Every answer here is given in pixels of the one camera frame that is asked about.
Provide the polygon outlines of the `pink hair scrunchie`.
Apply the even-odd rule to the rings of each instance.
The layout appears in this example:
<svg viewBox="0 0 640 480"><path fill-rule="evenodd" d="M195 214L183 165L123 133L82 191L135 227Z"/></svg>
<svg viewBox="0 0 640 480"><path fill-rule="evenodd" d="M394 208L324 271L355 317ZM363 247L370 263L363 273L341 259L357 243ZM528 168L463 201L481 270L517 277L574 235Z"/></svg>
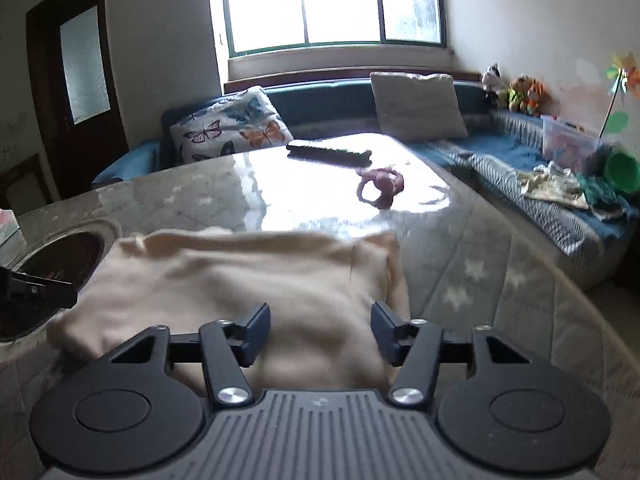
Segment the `pink hair scrunchie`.
<svg viewBox="0 0 640 480"><path fill-rule="evenodd" d="M404 176L392 168L358 169L357 174L360 177L356 192L358 200L378 209L390 209L394 198L405 188ZM378 191L375 200L363 196L364 188L369 183Z"/></svg>

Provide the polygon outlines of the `tissue box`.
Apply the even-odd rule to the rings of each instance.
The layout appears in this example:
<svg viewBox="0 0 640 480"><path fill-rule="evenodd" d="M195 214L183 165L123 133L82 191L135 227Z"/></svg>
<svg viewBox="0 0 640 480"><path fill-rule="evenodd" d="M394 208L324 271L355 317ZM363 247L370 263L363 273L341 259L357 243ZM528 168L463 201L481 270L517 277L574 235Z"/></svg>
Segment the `tissue box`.
<svg viewBox="0 0 640 480"><path fill-rule="evenodd" d="M0 248L1 255L13 254L25 246L25 239L17 218L11 209L0 210Z"/></svg>

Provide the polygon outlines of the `black remote control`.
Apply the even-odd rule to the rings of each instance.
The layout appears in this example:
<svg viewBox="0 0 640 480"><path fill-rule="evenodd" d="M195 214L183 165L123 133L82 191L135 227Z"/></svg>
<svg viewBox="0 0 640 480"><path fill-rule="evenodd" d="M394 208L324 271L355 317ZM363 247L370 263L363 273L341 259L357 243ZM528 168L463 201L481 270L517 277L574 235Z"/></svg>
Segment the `black remote control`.
<svg viewBox="0 0 640 480"><path fill-rule="evenodd" d="M298 141L286 144L286 149L289 158L354 168L367 168L371 165L371 151L353 152L341 148L326 148L317 142Z"/></svg>

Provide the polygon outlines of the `yellow plush toy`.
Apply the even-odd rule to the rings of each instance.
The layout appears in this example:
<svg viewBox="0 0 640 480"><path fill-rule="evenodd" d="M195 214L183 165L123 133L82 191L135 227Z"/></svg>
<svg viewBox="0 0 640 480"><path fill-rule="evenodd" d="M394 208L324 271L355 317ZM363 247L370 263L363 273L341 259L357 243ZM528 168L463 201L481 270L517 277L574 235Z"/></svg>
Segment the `yellow plush toy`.
<svg viewBox="0 0 640 480"><path fill-rule="evenodd" d="M511 80L509 84L508 109L513 113L525 113L528 103L528 90L533 84L533 78L521 75Z"/></svg>

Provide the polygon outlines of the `orange plush toy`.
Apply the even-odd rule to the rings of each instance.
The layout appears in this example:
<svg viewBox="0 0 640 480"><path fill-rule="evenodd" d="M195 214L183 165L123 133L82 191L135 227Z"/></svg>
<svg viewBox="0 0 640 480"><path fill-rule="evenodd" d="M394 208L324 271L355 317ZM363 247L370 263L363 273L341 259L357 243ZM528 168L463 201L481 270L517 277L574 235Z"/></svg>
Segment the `orange plush toy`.
<svg viewBox="0 0 640 480"><path fill-rule="evenodd" d="M530 117L539 117L540 106L544 102L546 95L547 91L544 84L538 79L533 79L526 92L525 114Z"/></svg>

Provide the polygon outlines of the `clear plastic storage box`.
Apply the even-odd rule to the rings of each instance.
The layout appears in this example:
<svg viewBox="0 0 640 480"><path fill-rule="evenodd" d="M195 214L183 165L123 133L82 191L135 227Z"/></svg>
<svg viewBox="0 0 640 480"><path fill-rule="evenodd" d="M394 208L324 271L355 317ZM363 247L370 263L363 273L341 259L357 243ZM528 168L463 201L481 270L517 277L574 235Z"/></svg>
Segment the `clear plastic storage box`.
<svg viewBox="0 0 640 480"><path fill-rule="evenodd" d="M542 157L574 174L594 174L600 155L600 139L568 122L542 115Z"/></svg>

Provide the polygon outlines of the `black white plush toy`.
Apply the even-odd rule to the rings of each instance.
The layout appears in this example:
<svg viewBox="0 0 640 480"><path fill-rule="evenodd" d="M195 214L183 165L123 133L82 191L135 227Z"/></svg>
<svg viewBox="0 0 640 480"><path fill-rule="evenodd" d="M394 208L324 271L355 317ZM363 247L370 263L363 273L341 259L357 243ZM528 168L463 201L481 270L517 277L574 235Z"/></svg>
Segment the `black white plush toy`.
<svg viewBox="0 0 640 480"><path fill-rule="evenodd" d="M482 75L482 85L487 105L495 110L503 108L506 100L506 85L497 63L486 68Z"/></svg>

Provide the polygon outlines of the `colourful paper pinwheel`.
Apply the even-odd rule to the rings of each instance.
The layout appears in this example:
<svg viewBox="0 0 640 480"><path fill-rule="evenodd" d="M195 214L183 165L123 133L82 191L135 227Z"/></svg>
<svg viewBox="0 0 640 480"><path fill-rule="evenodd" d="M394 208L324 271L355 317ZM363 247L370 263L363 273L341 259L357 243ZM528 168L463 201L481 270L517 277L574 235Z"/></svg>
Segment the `colourful paper pinwheel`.
<svg viewBox="0 0 640 480"><path fill-rule="evenodd" d="M600 128L600 138L622 133L629 126L629 115L624 110L625 98L630 94L639 99L639 63L631 52L614 54L605 76L611 81L610 102Z"/></svg>

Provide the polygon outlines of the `black round induction cooktop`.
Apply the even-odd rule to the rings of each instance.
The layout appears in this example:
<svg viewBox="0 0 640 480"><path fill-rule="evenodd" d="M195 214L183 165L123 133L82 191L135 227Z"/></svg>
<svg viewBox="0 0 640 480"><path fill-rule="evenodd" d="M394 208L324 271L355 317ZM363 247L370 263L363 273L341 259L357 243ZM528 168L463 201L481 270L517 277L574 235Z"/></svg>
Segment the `black round induction cooktop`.
<svg viewBox="0 0 640 480"><path fill-rule="evenodd" d="M24 337L68 310L100 262L104 239L95 232L63 235L1 269L1 340Z"/></svg>

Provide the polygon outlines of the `dark door frosted glass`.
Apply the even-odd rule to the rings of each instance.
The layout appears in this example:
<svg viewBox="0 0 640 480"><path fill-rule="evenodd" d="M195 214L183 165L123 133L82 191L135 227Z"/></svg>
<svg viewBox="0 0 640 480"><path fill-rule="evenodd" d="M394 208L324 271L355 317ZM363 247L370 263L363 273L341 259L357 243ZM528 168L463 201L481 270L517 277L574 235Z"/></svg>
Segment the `dark door frosted glass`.
<svg viewBox="0 0 640 480"><path fill-rule="evenodd" d="M63 200L128 152L117 102L105 0L43 0L26 13L32 99Z"/></svg>

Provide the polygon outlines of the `butterfly print pillow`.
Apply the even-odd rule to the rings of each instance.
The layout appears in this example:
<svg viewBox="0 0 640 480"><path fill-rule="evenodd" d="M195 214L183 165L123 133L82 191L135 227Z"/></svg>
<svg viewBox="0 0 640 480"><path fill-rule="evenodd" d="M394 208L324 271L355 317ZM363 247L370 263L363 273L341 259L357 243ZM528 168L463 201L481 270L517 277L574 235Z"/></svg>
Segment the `butterfly print pillow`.
<svg viewBox="0 0 640 480"><path fill-rule="evenodd" d="M276 148L294 139L259 86L187 114L171 125L169 132L180 164Z"/></svg>

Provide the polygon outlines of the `gray square pillow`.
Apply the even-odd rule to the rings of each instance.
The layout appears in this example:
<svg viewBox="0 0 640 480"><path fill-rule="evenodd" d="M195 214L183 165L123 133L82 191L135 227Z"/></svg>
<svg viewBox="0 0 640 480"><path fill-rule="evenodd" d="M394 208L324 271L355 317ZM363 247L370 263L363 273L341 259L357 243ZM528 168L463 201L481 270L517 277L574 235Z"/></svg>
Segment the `gray square pillow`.
<svg viewBox="0 0 640 480"><path fill-rule="evenodd" d="M466 139L454 78L403 73L370 73L381 132L405 142Z"/></svg>

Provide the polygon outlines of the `green framed window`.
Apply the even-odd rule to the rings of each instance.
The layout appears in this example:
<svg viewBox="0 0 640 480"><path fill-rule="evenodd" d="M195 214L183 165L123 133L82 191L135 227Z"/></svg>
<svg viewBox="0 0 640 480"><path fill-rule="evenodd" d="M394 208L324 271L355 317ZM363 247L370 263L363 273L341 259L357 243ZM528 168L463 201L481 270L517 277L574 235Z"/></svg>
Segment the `green framed window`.
<svg viewBox="0 0 640 480"><path fill-rule="evenodd" d="M442 0L221 0L229 53L329 46L445 47Z"/></svg>

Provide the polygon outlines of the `green plastic bowl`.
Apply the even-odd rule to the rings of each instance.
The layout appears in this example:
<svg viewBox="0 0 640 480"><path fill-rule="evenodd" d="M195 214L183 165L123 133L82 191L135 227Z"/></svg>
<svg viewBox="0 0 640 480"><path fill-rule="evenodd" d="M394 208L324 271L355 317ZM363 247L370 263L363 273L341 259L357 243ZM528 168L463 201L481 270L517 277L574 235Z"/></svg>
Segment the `green plastic bowl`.
<svg viewBox="0 0 640 480"><path fill-rule="evenodd" d="M615 191L627 195L639 192L639 163L625 152L612 152L605 161L603 175Z"/></svg>

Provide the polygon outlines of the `cream sweatshirt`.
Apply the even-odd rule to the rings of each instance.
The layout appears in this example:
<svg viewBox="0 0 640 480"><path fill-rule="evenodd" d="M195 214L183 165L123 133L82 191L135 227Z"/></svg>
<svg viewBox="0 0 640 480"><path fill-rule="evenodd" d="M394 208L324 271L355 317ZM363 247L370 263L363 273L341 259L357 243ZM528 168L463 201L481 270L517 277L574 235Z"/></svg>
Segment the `cream sweatshirt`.
<svg viewBox="0 0 640 480"><path fill-rule="evenodd" d="M268 304L269 339L245 373L252 389L383 391L393 373L370 327L378 301L410 315L392 231L341 240L309 231L160 230L116 240L47 336L92 361L154 325L194 333Z"/></svg>

